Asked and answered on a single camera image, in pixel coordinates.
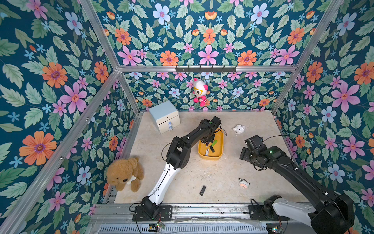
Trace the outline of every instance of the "marble floor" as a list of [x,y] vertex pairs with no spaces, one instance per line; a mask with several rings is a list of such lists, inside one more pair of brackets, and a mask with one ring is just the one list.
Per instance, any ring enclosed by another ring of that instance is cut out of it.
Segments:
[[[165,167],[161,158],[162,148],[175,136],[188,134],[202,119],[212,119],[214,116],[221,119],[222,128],[227,132],[223,156],[217,161],[205,160],[199,157],[197,144],[193,146],[188,164],[174,178],[165,194],[164,203],[249,203],[251,198],[263,202],[274,194],[289,201],[307,202],[295,187],[273,170],[256,171],[249,162],[239,159],[242,148],[246,147],[245,139],[253,135],[266,139],[281,134],[271,112],[180,112],[181,124],[163,134],[157,131],[150,113],[146,112],[130,154],[130,157],[139,157],[144,168],[144,179],[136,193],[130,190],[130,186],[118,192],[115,203],[140,202],[147,196]],[[238,136],[232,130],[237,124],[246,127],[245,132]],[[275,145],[288,153],[281,136],[270,138],[265,143],[268,147]],[[250,183],[248,189],[239,186],[239,177]],[[200,196],[203,185],[206,190]]]

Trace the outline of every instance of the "white plush toy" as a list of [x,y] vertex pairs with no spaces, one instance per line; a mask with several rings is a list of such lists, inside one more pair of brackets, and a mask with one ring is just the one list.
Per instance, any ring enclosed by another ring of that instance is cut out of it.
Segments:
[[233,130],[235,131],[235,135],[239,135],[239,134],[242,134],[244,133],[244,130],[245,130],[245,126],[244,125],[236,125]]

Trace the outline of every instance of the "brown teddy bear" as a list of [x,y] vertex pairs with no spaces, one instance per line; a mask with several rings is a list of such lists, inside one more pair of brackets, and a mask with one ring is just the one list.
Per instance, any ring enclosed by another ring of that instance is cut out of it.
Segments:
[[126,184],[131,184],[131,190],[136,192],[143,178],[144,171],[138,158],[116,160],[107,171],[108,184],[116,186],[117,191],[122,191]]

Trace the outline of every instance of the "hanging plush toy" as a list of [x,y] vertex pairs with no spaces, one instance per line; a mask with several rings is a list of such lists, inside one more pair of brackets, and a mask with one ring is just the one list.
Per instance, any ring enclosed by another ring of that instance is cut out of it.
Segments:
[[200,106],[205,106],[206,104],[206,93],[208,91],[208,85],[206,85],[202,80],[197,78],[193,79],[193,93],[196,97],[193,99],[194,102],[200,102]]

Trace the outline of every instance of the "orange tray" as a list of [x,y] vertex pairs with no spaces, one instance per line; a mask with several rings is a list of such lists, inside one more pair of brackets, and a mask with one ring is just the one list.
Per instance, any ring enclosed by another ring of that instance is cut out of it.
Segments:
[[[197,150],[199,152],[200,157],[208,160],[218,160],[223,155],[223,139],[223,132],[219,131],[215,134],[214,140],[217,140],[217,143],[213,146],[215,151],[214,153],[210,149],[212,143],[209,143],[209,145],[206,146],[205,144],[201,143],[201,141],[199,141],[199,146]],[[206,149],[209,149],[208,156],[205,156]]]

